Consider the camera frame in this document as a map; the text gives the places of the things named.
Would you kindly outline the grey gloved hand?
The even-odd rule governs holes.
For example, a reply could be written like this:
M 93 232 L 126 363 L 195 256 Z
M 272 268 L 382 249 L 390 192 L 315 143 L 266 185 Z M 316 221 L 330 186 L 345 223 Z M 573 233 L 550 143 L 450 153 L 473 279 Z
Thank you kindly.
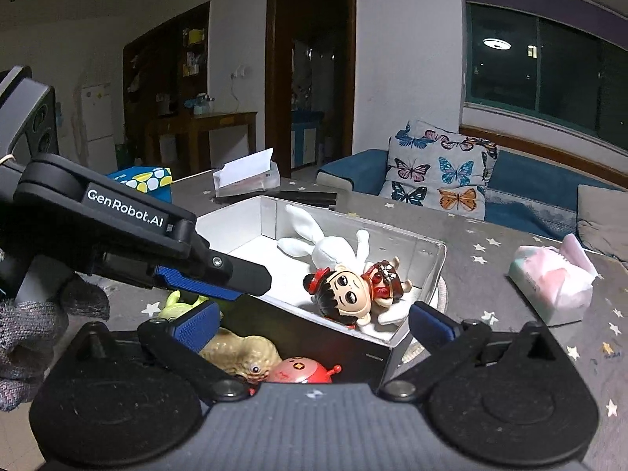
M 1 409 L 33 400 L 71 316 L 108 320 L 110 302 L 97 285 L 72 276 L 52 296 L 1 300 Z

